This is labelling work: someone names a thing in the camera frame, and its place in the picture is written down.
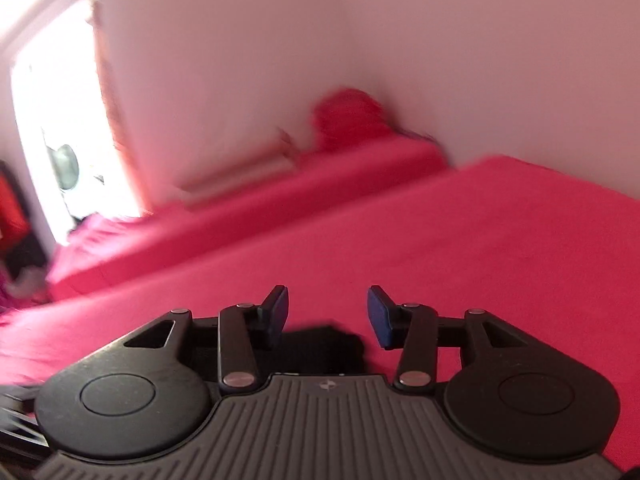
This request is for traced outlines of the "black pants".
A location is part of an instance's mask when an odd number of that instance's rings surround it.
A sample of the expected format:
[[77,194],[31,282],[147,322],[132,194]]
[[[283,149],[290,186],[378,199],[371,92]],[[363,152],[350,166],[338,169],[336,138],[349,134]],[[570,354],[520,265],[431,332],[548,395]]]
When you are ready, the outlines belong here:
[[272,350],[271,369],[281,374],[352,376],[367,374],[369,365],[363,340],[328,324],[283,333]]

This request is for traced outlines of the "pink bedsheet far bed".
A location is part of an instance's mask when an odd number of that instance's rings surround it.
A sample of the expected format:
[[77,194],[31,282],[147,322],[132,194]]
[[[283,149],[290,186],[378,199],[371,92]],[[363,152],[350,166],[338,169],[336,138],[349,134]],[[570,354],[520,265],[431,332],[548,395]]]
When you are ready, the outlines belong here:
[[435,142],[406,136],[310,154],[295,174],[243,192],[192,207],[171,205],[152,216],[110,219],[99,232],[69,236],[54,256],[48,289],[56,301],[90,295],[447,167]]

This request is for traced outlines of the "pink bedsheet bed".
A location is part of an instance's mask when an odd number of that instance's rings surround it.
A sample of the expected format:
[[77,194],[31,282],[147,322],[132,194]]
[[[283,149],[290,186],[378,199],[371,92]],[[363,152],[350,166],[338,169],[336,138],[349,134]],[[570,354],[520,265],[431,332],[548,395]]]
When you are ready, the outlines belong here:
[[406,136],[310,154],[295,174],[243,192],[192,207],[171,205],[152,216],[110,219],[99,232],[69,236],[54,256],[48,289],[56,301],[90,295],[447,167],[435,142]]
[[378,346],[366,296],[442,315],[484,309],[607,377],[622,414],[606,454],[639,461],[639,204],[510,157],[413,182],[101,295],[7,313],[1,379],[34,384],[175,308],[206,318],[290,292],[288,328],[332,321]]

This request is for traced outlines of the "pink bedsheet near bed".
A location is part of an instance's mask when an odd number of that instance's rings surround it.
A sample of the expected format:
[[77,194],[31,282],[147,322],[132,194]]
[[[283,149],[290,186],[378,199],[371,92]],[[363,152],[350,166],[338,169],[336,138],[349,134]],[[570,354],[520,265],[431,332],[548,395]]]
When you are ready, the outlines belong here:
[[175,308],[206,318],[290,292],[288,328],[332,321],[378,346],[366,296],[442,315],[484,309],[607,377],[622,414],[606,454],[639,461],[639,204],[510,157],[413,182],[101,295],[7,313],[1,379],[34,384]]

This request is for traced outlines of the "black cloth on far bed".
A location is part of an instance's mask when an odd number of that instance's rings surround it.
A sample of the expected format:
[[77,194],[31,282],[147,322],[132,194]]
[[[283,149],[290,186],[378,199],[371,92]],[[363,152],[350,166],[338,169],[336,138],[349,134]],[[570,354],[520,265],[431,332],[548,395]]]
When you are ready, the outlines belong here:
[[68,233],[69,236],[81,236],[88,235],[93,232],[99,232],[100,229],[105,228],[110,221],[109,218],[105,218],[102,214],[89,214],[86,218],[81,219],[73,229]]

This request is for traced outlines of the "red crumpled blanket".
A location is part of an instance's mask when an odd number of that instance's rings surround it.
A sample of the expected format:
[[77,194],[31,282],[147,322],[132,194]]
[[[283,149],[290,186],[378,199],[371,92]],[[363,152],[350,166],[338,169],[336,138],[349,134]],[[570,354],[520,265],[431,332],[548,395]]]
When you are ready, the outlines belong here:
[[322,152],[344,151],[394,134],[382,104],[354,88],[337,90],[318,102],[311,125]]

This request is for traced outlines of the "green table fan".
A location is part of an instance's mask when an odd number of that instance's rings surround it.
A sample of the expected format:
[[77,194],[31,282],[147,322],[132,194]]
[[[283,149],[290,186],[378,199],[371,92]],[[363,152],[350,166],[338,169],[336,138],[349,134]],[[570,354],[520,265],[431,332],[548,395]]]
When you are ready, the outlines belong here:
[[62,191],[68,191],[77,185],[79,180],[79,164],[74,150],[64,144],[59,148],[48,148],[50,162]]

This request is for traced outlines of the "hanging red garment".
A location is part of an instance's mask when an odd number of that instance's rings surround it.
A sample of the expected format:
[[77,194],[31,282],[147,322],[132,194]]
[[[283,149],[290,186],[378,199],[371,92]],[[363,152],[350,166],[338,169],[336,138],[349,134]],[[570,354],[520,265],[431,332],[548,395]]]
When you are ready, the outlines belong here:
[[1,162],[1,252],[12,250],[30,232],[26,200],[13,172]]

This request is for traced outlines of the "pink curtain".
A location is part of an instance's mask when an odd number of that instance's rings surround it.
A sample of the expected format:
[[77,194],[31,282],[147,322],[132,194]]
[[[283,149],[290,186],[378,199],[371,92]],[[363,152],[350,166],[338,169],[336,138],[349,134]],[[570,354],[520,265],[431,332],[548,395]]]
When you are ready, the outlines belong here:
[[111,55],[108,50],[108,41],[104,28],[103,6],[100,0],[92,0],[91,24],[94,37],[96,74],[98,75],[107,125],[110,128],[115,152],[134,202],[138,206],[140,214],[146,216],[147,214],[152,214],[154,206],[150,199],[148,187],[142,177],[137,157],[134,154],[125,115],[119,103]]

